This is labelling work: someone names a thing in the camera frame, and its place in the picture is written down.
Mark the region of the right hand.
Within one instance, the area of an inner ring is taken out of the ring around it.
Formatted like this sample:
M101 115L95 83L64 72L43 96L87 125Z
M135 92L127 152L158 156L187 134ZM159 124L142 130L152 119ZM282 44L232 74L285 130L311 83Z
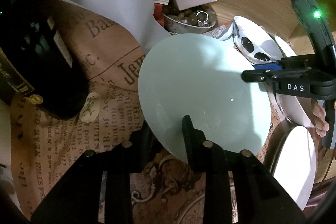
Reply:
M325 120L326 110L318 104L317 100L314 99L311 100L311 108L314 115L314 125L316 133L320 137L324 138L330 128L329 124Z

